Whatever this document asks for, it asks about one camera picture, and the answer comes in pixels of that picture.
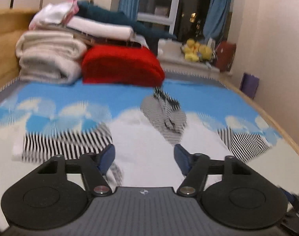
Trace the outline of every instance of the black and white striped fabric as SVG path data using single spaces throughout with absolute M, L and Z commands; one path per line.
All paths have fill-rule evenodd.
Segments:
M 153 96 L 157 99 L 162 99 L 169 103 L 172 110 L 179 110 L 180 103 L 177 99 L 172 98 L 169 96 L 168 93 L 164 92 L 160 87 L 155 87 Z
M 161 107 L 163 120 L 166 128 L 177 133 L 181 133 L 180 125 L 176 124 L 172 118 L 172 112 L 180 110 L 179 101 L 171 98 L 167 93 L 163 92 L 160 87 L 156 87 L 153 96 L 158 100 Z
M 218 134 L 230 152 L 245 163 L 259 157 L 270 148 L 260 134 L 236 134 L 231 128 L 220 129 Z
M 166 116 L 157 98 L 153 96 L 144 98 L 140 108 L 153 127 L 157 129 L 171 145 L 180 143 L 182 133 L 187 124 L 187 116 L 181 111 L 180 106 L 177 110 L 169 108 L 170 114 L 168 115 L 168 120 L 173 123 L 171 130 L 166 126 Z
M 56 137 L 26 133 L 22 161 L 42 163 L 57 154 L 64 155 L 66 159 L 78 159 L 85 153 L 99 153 L 110 143 L 110 130 L 104 123 L 84 132 L 65 131 Z

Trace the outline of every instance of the blue sky print sheet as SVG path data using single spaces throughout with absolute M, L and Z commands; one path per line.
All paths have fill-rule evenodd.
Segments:
M 280 136 L 231 90 L 203 84 L 165 80 L 163 90 L 180 102 L 185 113 L 197 113 L 212 131 L 231 127 L 235 132 L 263 135 L 275 145 Z M 119 117 L 128 109 L 139 108 L 153 88 L 127 85 L 73 86 L 31 83 L 0 105 L 0 130 L 25 127 L 27 132 L 54 136 L 68 129 L 85 131 L 100 122 Z

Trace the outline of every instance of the folded blanket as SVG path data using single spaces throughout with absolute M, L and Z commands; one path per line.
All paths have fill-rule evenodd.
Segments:
M 161 86 L 165 78 L 155 55 L 147 48 L 96 45 L 82 63 L 84 83 L 124 83 Z
M 22 80 L 56 84 L 74 83 L 81 75 L 80 60 L 86 45 L 70 33 L 28 31 L 16 44 Z
M 133 29 L 129 26 L 103 24 L 78 16 L 74 16 L 66 26 L 94 37 L 104 37 L 122 41 L 130 40 L 134 33 Z
M 21 80 L 72 84 L 81 76 L 78 62 L 50 50 L 31 49 L 19 60 Z
M 79 59 L 87 51 L 86 45 L 73 34 L 59 31 L 27 31 L 16 44 L 16 56 L 27 50 L 49 50 L 69 59 Z

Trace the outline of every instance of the stuffed toy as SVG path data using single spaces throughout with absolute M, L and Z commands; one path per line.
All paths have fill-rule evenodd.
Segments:
M 193 39 L 187 40 L 187 43 L 181 47 L 182 52 L 185 54 L 185 60 L 190 62 L 199 62 L 199 47 L 199 42 L 195 42 Z
M 186 44 L 181 47 L 185 54 L 185 60 L 190 62 L 210 61 L 213 57 L 213 51 L 210 47 L 195 42 L 193 39 L 187 40 Z
M 211 60 L 213 51 L 210 47 L 206 45 L 200 45 L 199 46 L 199 53 L 200 53 L 200 60 Z

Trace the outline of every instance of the red bag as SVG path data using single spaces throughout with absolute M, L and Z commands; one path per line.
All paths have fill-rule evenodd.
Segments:
M 221 72 L 230 71 L 235 57 L 236 47 L 235 43 L 232 44 L 226 41 L 222 41 L 218 45 L 216 49 L 217 61 L 215 67 L 217 67 Z
M 144 87 L 161 86 L 165 73 L 147 48 L 97 45 L 82 62 L 83 83 L 123 83 Z

